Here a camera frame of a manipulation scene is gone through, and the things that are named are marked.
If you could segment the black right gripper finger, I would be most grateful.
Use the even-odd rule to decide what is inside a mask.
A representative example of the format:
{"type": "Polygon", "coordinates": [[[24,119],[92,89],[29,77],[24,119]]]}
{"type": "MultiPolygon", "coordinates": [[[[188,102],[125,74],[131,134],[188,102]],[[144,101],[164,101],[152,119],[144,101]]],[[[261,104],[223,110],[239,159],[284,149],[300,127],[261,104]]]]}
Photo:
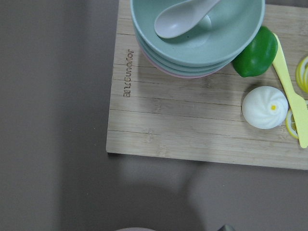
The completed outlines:
{"type": "Polygon", "coordinates": [[[220,227],[218,231],[235,231],[235,229],[231,225],[225,224],[222,227],[220,227]]]}

